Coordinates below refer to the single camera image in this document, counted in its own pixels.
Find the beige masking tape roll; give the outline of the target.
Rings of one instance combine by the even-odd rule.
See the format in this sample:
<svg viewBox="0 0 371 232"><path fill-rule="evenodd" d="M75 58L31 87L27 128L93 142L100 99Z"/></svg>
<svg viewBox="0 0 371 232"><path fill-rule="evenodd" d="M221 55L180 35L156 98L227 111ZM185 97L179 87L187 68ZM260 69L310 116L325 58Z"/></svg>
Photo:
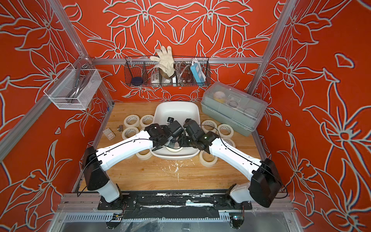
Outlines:
<svg viewBox="0 0 371 232"><path fill-rule="evenodd" d="M140 152L137 152L136 153L136 157L140 160L148 160L152 157L152 153L149 149L146 149L146 150L143 150L143 151L140 151Z"/></svg>
<svg viewBox="0 0 371 232"><path fill-rule="evenodd" d="M235 143L234 143L234 141L232 139L230 139L230 138L223 138L223 140L224 140L224 142L226 144L229 144L230 146L232 146L234 148L236 147L236 145L235 145Z"/></svg>
<svg viewBox="0 0 371 232"><path fill-rule="evenodd" d="M228 124L220 124L217 130L222 138L232 138L234 135L234 129Z"/></svg>
<svg viewBox="0 0 371 232"><path fill-rule="evenodd" d="M210 168L217 164L218 157L215 157L214 155L211 155L205 151L201 151L199 153L199 161L204 167Z"/></svg>
<svg viewBox="0 0 371 232"><path fill-rule="evenodd" d="M145 128L149 125L151 125L154 121L153 115L144 115L140 118L140 125L142 128Z"/></svg>
<svg viewBox="0 0 371 232"><path fill-rule="evenodd" d="M136 127L138 128L140 126L140 118L138 115L128 115L125 119L124 119L124 126L126 128L128 127Z"/></svg>
<svg viewBox="0 0 371 232"><path fill-rule="evenodd" d="M139 133L139 129L137 127L127 127L123 130L121 136L123 140L131 138Z"/></svg>
<svg viewBox="0 0 371 232"><path fill-rule="evenodd" d="M171 148L171 147L168 147L168 146L166 146L165 148L166 148L168 151L172 152L172 153L180 152L180 151L183 149L182 147Z"/></svg>
<svg viewBox="0 0 371 232"><path fill-rule="evenodd" d="M213 120L204 120L201 123L201 128L205 133L209 131L216 133L218 125Z"/></svg>

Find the white plastic storage tray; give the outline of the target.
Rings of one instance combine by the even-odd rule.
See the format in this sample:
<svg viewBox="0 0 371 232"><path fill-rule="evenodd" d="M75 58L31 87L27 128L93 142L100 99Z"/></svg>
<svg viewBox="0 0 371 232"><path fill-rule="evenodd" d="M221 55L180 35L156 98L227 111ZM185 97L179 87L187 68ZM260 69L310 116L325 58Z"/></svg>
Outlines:
<svg viewBox="0 0 371 232"><path fill-rule="evenodd" d="M182 126L186 119L192 119L198 124L201 123L198 106L195 103L186 101L169 101L159 104L156 107L153 123L165 125L168 123L168 118L173 118ZM186 160L197 156L200 151L193 147L184 147L170 151L169 148L164 147L150 152L155 157L165 160Z"/></svg>

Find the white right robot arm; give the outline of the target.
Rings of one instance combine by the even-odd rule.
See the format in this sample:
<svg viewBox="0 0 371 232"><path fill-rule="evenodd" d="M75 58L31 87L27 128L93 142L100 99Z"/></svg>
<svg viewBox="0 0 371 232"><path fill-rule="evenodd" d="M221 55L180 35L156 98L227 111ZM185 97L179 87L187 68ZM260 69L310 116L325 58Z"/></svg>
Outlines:
<svg viewBox="0 0 371 232"><path fill-rule="evenodd" d="M271 159L261 160L243 153L225 142L218 134L212 131L204 132L192 119L186 119L183 128L194 148L224 160L249 180L248 187L235 185L230 191L230 197L235 202L248 201L251 196L259 205L270 207L283 186L277 167Z"/></svg>

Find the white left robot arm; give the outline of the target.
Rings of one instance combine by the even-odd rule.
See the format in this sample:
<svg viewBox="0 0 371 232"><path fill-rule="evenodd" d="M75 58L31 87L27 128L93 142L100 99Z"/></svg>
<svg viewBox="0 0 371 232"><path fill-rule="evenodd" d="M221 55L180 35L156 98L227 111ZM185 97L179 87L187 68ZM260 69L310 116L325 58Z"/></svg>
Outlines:
<svg viewBox="0 0 371 232"><path fill-rule="evenodd" d="M99 149L88 147L84 153L82 171L87 190L97 191L107 203L121 199L121 191L106 171L143 150L163 148L172 140L181 138L183 132L183 127L175 120L169 125L151 124L136 135L112 146Z"/></svg>

